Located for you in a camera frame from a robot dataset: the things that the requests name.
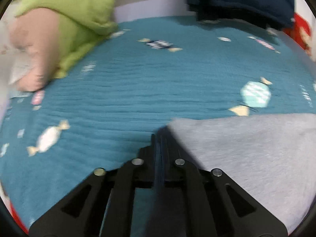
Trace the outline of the navy and grey sweatshirt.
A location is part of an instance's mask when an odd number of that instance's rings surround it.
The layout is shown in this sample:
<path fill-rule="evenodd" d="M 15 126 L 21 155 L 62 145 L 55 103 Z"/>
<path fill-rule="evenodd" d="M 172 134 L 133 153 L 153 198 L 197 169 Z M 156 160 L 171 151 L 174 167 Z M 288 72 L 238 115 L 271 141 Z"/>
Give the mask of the navy and grey sweatshirt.
<path fill-rule="evenodd" d="M 315 115 L 178 118 L 168 128 L 205 170 L 220 168 L 293 232 L 315 197 Z"/>

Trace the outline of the teal candy-print bed sheet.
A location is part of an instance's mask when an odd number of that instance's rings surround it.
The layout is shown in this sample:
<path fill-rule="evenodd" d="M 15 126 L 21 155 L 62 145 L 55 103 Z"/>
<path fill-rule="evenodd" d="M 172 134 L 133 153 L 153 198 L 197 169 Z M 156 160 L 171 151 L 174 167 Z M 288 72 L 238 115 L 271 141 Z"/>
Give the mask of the teal candy-print bed sheet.
<path fill-rule="evenodd" d="M 193 17 L 122 23 L 123 34 L 93 49 L 40 107 L 32 94 L 9 103 L 1 127 L 1 183 L 29 228 L 94 168 L 121 166 L 175 117 L 232 116 L 241 89 L 271 81 L 252 114 L 313 113 L 313 77 L 282 38 L 239 22 Z"/>

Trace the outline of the red patterned fabric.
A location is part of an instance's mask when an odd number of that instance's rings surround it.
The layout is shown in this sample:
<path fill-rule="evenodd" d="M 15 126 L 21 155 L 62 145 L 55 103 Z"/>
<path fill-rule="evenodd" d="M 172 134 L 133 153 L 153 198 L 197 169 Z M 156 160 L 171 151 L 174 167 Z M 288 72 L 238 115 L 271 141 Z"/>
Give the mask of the red patterned fabric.
<path fill-rule="evenodd" d="M 311 55 L 312 31 L 304 18 L 294 13 L 293 26 L 284 28 L 283 32 L 290 36 L 309 56 Z"/>

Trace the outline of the dark blue puffer jacket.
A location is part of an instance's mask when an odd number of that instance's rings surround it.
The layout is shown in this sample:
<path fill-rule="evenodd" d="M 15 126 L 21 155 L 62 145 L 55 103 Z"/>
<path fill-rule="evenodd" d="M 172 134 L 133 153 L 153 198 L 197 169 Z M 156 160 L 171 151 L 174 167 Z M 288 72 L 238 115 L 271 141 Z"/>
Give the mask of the dark blue puffer jacket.
<path fill-rule="evenodd" d="M 261 28 L 293 27 L 295 0 L 186 0 L 198 20 L 239 19 Z"/>

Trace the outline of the white bed frame edge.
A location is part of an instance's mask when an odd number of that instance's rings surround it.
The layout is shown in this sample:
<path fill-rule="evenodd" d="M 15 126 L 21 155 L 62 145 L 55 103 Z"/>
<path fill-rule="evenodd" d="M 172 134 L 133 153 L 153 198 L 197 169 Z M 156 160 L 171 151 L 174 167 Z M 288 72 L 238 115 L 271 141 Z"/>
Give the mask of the white bed frame edge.
<path fill-rule="evenodd" d="M 194 16 L 194 12 L 187 9 L 184 0 L 146 0 L 116 7 L 114 11 L 117 23 L 173 16 Z"/>

